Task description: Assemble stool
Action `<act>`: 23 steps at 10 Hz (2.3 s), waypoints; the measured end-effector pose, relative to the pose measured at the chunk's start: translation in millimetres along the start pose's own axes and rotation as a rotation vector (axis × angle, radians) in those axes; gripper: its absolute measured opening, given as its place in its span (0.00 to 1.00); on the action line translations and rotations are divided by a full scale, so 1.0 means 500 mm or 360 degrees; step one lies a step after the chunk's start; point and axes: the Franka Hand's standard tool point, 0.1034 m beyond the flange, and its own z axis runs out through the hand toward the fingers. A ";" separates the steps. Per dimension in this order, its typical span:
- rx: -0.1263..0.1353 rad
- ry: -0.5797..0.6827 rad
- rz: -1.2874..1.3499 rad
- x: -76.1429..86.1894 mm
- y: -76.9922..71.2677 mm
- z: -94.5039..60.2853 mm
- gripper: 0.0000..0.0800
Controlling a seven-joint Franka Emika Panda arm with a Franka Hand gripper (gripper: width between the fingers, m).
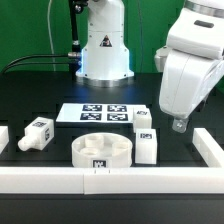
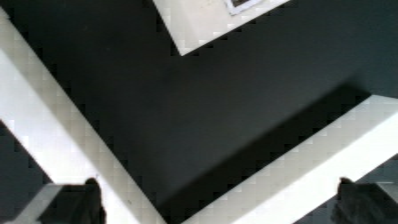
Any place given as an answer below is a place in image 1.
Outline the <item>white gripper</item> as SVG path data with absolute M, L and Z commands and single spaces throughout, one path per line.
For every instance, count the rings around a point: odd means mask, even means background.
M 224 77 L 224 0 L 185 0 L 155 63 L 163 73 L 160 109 L 184 133 L 191 113 Z

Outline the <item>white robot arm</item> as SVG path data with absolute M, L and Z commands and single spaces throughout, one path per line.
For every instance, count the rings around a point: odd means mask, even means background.
M 76 76 L 94 86 L 115 86 L 134 76 L 123 39 L 124 5 L 121 0 L 87 4 L 88 41 Z M 183 133 L 191 113 L 224 77 L 224 0 L 185 0 L 155 63 L 163 73 L 160 109 Z

